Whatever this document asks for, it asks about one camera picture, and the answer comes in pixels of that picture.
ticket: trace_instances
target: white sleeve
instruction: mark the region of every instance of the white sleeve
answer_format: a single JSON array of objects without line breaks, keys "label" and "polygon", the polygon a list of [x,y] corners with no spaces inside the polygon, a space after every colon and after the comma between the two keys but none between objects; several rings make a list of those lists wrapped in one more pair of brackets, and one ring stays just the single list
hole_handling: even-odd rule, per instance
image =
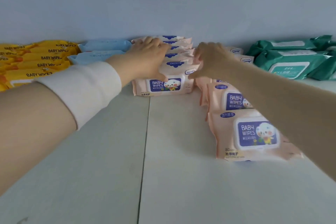
[{"label": "white sleeve", "polygon": [[74,65],[36,81],[58,95],[75,117],[77,130],[121,91],[118,73],[106,62]]}]

